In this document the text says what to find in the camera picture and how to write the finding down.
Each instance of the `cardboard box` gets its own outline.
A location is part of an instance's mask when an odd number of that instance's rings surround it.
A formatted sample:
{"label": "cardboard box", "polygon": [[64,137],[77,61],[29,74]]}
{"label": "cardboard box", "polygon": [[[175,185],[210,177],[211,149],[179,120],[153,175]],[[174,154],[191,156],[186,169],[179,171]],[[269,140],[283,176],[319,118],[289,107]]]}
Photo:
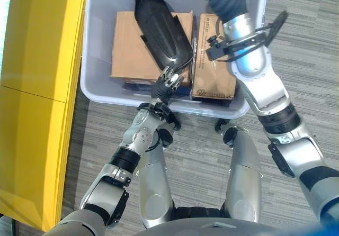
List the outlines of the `cardboard box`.
{"label": "cardboard box", "polygon": [[[192,40],[193,13],[177,15],[189,39]],[[134,18],[133,11],[117,13],[113,43],[112,77],[122,78],[127,83],[152,84],[161,74],[146,45],[141,39],[142,31]],[[190,65],[182,72],[183,84],[191,83]]]}
{"label": "cardboard box", "polygon": [[216,35],[218,17],[213,14],[201,14],[197,59],[194,68],[193,97],[232,99],[234,97],[236,79],[231,76],[225,62],[210,61],[206,54],[209,43],[207,40]]}

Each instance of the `wire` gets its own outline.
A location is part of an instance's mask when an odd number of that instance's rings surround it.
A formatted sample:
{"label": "wire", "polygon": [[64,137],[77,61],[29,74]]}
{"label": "wire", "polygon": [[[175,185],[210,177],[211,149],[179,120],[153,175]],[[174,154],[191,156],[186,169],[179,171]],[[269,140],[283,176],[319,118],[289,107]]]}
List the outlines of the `wire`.
{"label": "wire", "polygon": [[267,35],[267,38],[266,38],[266,42],[265,42],[266,47],[268,47],[271,44],[272,40],[275,38],[275,36],[279,32],[280,28],[282,27],[282,25],[286,21],[287,17],[288,17],[287,11],[282,11],[277,16],[277,18],[273,21],[273,23],[269,25],[270,31],[269,31],[269,34]]}
{"label": "wire", "polygon": [[279,30],[281,29],[282,25],[285,23],[287,17],[288,17],[287,11],[282,11],[276,17],[276,19],[273,21],[273,23],[269,23],[265,27],[261,27],[261,28],[255,29],[254,32],[263,31],[263,30],[267,30],[267,29],[270,29],[270,31],[268,32],[268,35],[266,36],[265,40],[260,41],[258,44],[256,44],[254,47],[250,48],[246,52],[242,53],[241,55],[237,55],[237,56],[231,57],[228,60],[222,60],[222,61],[223,62],[232,62],[232,61],[235,61],[237,59],[240,59],[241,57],[245,56],[246,54],[248,54],[250,52],[253,52],[254,50],[256,50],[256,49],[258,49],[258,48],[260,48],[262,46],[268,47],[271,44],[272,40],[277,35],[277,33],[279,32]]}

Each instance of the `black cable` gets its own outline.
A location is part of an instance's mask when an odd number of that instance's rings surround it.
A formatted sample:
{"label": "black cable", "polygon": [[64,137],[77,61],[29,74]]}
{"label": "black cable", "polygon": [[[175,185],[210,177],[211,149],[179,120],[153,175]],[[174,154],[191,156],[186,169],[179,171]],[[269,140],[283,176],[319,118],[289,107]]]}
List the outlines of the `black cable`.
{"label": "black cable", "polygon": [[287,11],[282,11],[276,17],[276,19],[273,21],[273,23],[270,23],[270,24],[268,24],[265,27],[261,27],[261,28],[255,29],[254,32],[263,31],[263,30],[267,30],[267,29],[270,29],[270,31],[268,32],[268,35],[266,36],[266,39],[264,41],[259,42],[254,47],[252,47],[251,49],[249,49],[246,52],[242,53],[241,55],[237,55],[237,56],[229,58],[228,60],[222,60],[222,61],[223,62],[232,62],[232,61],[240,59],[241,57],[245,56],[246,54],[248,54],[250,52],[253,52],[254,50],[260,48],[261,46],[268,47],[271,44],[272,40],[277,35],[277,33],[279,32],[279,30],[281,29],[282,25],[285,23],[287,17],[288,17]]}
{"label": "black cable", "polygon": [[265,42],[265,46],[268,47],[270,45],[270,43],[272,42],[272,40],[275,38],[275,36],[277,35],[277,33],[279,32],[280,28],[282,27],[282,25],[284,24],[284,22],[286,21],[288,17],[288,13],[287,11],[282,11],[277,18],[273,21],[272,24],[270,24],[270,31],[267,35],[267,39]]}
{"label": "black cable", "polygon": [[149,152],[149,151],[154,150],[160,144],[160,134],[159,134],[159,131],[157,129],[155,131],[158,134],[158,140],[157,140],[157,142],[153,146],[149,147],[145,152]]}

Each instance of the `black joint cover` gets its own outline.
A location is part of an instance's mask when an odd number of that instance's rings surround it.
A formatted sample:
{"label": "black joint cover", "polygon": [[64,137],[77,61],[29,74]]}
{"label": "black joint cover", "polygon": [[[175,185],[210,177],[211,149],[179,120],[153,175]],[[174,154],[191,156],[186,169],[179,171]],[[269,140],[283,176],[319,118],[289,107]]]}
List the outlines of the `black joint cover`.
{"label": "black joint cover", "polygon": [[318,181],[330,177],[338,177],[339,180],[339,171],[328,166],[318,166],[304,171],[299,179],[311,191]]}
{"label": "black joint cover", "polygon": [[129,194],[126,192],[126,190],[123,192],[110,220],[108,221],[108,225],[111,225],[112,223],[118,224],[118,222],[121,219],[122,213],[126,208],[126,202],[128,200]]}
{"label": "black joint cover", "polygon": [[108,223],[108,221],[110,219],[109,213],[105,209],[103,209],[103,208],[101,208],[101,207],[99,207],[99,206],[97,206],[95,204],[86,203],[86,205],[84,207],[84,210],[93,211],[96,214],[100,215],[100,217],[104,221],[105,225],[107,225],[107,223]]}
{"label": "black joint cover", "polygon": [[268,133],[282,134],[290,132],[300,124],[300,117],[293,106],[290,103],[280,112],[272,115],[258,116],[259,121]]}
{"label": "black joint cover", "polygon": [[269,150],[272,154],[272,158],[273,158],[274,162],[276,163],[276,166],[279,168],[279,170],[284,175],[294,178],[295,174],[292,172],[291,168],[289,167],[286,160],[284,159],[284,157],[282,156],[282,154],[280,153],[278,148],[275,146],[275,144],[274,143],[270,144],[268,146],[268,148],[269,148]]}
{"label": "black joint cover", "polygon": [[113,154],[109,164],[120,167],[133,174],[136,166],[140,160],[140,155],[136,152],[129,150],[125,147],[118,147],[117,151]]}

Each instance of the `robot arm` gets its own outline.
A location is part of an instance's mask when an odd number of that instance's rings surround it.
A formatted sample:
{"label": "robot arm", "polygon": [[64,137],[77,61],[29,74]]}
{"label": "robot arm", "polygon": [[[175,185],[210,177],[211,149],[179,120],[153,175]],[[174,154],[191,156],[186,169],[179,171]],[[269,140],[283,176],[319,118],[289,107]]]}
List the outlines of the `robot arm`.
{"label": "robot arm", "polygon": [[[237,79],[244,97],[272,142],[269,150],[276,165],[283,174],[297,178],[320,221],[339,221],[339,172],[325,165],[318,143],[273,71],[267,48],[287,18],[287,12],[282,12],[271,24],[266,36],[265,33],[256,33],[245,0],[209,1],[223,21],[225,34],[222,43],[216,38],[210,39],[213,46],[207,51],[210,60],[229,55],[228,71]],[[223,11],[230,1],[237,10],[232,15]]]}
{"label": "robot arm", "polygon": [[84,195],[80,209],[70,213],[44,235],[102,236],[106,227],[113,228],[118,224],[129,197],[125,187],[130,184],[140,158],[151,146],[155,131],[164,126],[164,119],[171,123],[167,102],[182,79],[169,67],[164,69],[153,86],[151,101],[139,106],[132,126],[124,133],[117,151]]}

